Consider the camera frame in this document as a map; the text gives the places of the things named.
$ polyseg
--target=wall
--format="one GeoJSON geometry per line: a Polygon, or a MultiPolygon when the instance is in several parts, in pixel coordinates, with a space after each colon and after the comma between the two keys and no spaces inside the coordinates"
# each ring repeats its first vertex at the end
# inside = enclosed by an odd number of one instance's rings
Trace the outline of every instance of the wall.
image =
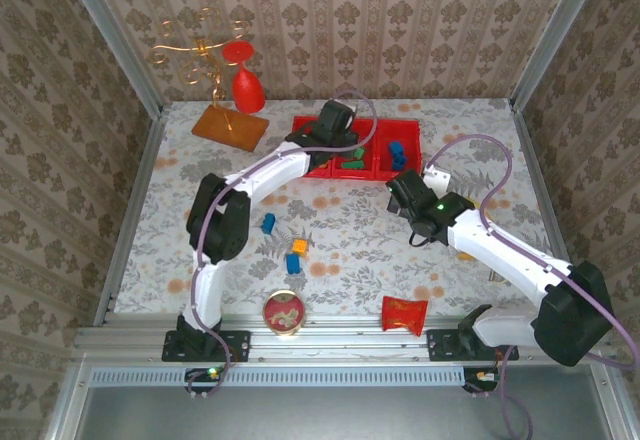
{"type": "Polygon", "coordinates": [[[524,113],[572,259],[640,341],[640,0],[587,0],[524,113]]]}
{"type": "MultiPolygon", "coordinates": [[[[558,0],[107,0],[144,58],[163,20],[196,27],[205,5],[252,24],[249,67],[269,98],[508,97],[558,0]]],[[[225,22],[218,32],[227,32],[225,22]]],[[[149,66],[166,100],[206,100],[178,67],[149,66]]]]}
{"type": "Polygon", "coordinates": [[[37,438],[149,119],[79,0],[0,0],[0,438],[37,438]]]}

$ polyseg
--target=floral tablecloth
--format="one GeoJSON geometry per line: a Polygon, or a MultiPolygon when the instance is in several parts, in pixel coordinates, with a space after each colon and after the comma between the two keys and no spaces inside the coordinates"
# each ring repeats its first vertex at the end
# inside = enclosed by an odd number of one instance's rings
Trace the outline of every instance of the floral tablecloth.
{"type": "MultiPolygon", "coordinates": [[[[195,137],[191,129],[206,102],[179,102],[166,121],[144,207],[117,297],[118,313],[179,312],[187,301],[191,249],[185,221],[199,182],[209,172],[236,172],[273,150],[296,115],[317,115],[324,101],[270,101],[259,116],[270,121],[255,152],[195,137]]],[[[423,158],[465,133],[485,133],[513,152],[513,176],[490,205],[494,220],[534,246],[549,251],[531,179],[506,100],[377,100],[380,117],[420,120],[423,158]]],[[[359,112],[368,116],[364,102],[359,112]]],[[[500,150],[475,140],[445,154],[440,166],[452,172],[450,189],[481,200],[500,181],[506,163],[500,150]]],[[[527,302],[490,270],[433,244],[412,248],[406,220],[386,211],[382,182],[298,179],[255,205],[247,246],[229,265],[224,312],[259,314],[276,289],[298,292],[316,314],[377,314],[382,297],[429,300],[429,314],[463,315],[480,303],[527,302]],[[276,216],[272,235],[260,229],[276,216]],[[302,273],[288,275],[284,255],[293,239],[309,242],[302,273]]]]}

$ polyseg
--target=robotic arm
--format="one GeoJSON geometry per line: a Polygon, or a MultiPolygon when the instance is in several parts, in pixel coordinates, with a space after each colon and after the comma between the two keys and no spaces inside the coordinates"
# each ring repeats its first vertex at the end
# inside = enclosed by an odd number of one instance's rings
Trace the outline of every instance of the robotic arm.
{"type": "MultiPolygon", "coordinates": [[[[252,202],[259,202],[288,181],[303,176],[335,155],[329,151],[283,153],[301,150],[300,147],[356,145],[358,136],[350,131],[354,117],[355,112],[346,105],[329,101],[309,131],[304,133],[303,129],[288,135],[266,159],[226,178],[209,174],[202,180],[187,221],[194,250],[213,199],[226,185],[241,179],[223,197],[221,207],[215,211],[208,225],[203,247],[204,266],[192,297],[195,302],[190,299],[183,315],[178,318],[176,332],[170,332],[175,333],[172,341],[178,349],[186,352],[186,355],[179,354],[182,358],[178,360],[187,357],[209,359],[218,346],[199,327],[194,310],[205,325],[219,331],[225,267],[247,242],[252,202]]],[[[491,235],[483,225],[479,211],[469,200],[453,192],[443,195],[446,184],[443,186],[441,179],[448,176],[441,172],[436,181],[433,173],[425,173],[423,179],[414,170],[408,170],[387,183],[414,234],[424,237],[423,243],[439,241],[474,256],[511,281],[532,302],[528,311],[498,309],[490,305],[480,307],[463,322],[471,322],[472,331],[460,329],[460,335],[464,337],[461,343],[471,350],[472,357],[474,345],[540,346],[559,363],[575,365],[610,329],[610,324],[561,279],[551,275],[549,268],[554,267],[568,275],[611,312],[611,302],[600,271],[586,262],[574,267],[552,258],[490,223],[490,230],[500,232],[502,237],[543,259],[548,265],[548,268],[540,267],[491,235]]],[[[196,252],[194,268],[198,268],[196,252]]]]}

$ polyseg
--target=green block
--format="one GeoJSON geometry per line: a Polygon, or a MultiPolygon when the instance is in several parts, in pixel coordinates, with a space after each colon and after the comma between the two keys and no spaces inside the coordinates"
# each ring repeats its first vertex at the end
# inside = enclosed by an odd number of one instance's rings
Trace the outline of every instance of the green block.
{"type": "Polygon", "coordinates": [[[356,148],[356,151],[353,152],[353,158],[356,160],[360,160],[364,156],[364,147],[356,148]]]}
{"type": "Polygon", "coordinates": [[[356,160],[355,162],[344,162],[342,168],[350,170],[362,170],[364,168],[364,162],[362,160],[356,160]]]}

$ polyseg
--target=red snack bag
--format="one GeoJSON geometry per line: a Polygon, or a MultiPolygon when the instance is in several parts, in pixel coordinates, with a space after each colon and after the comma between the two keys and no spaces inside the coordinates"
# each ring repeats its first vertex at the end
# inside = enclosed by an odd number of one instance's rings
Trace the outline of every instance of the red snack bag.
{"type": "Polygon", "coordinates": [[[393,297],[382,298],[382,330],[407,327],[416,336],[422,335],[427,315],[427,302],[411,302],[393,297]]]}

